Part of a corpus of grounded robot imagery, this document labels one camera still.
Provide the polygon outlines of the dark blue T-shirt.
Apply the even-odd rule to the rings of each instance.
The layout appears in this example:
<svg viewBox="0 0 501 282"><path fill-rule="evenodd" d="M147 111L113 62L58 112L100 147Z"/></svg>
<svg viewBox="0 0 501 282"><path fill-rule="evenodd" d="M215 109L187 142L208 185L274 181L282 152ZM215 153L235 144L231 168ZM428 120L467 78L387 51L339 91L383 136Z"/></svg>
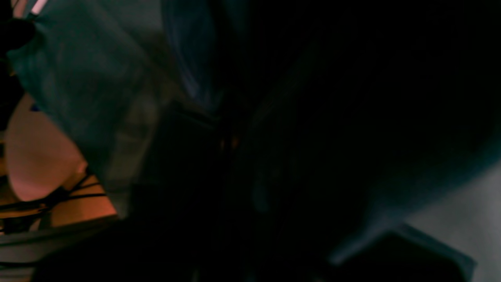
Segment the dark blue T-shirt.
<svg viewBox="0 0 501 282"><path fill-rule="evenodd" d="M500 162L499 0L165 0L195 105L132 188L143 282L458 282L399 235Z"/></svg>

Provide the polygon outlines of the light blue table cloth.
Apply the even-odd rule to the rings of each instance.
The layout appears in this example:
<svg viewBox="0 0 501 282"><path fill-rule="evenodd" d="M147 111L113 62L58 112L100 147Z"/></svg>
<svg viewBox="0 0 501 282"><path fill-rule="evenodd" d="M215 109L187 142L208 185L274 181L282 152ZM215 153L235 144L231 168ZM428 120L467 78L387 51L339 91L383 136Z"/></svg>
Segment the light blue table cloth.
<svg viewBox="0 0 501 282"><path fill-rule="evenodd" d="M23 87L107 184L137 177L179 94L159 0L49 0L9 54Z"/></svg>

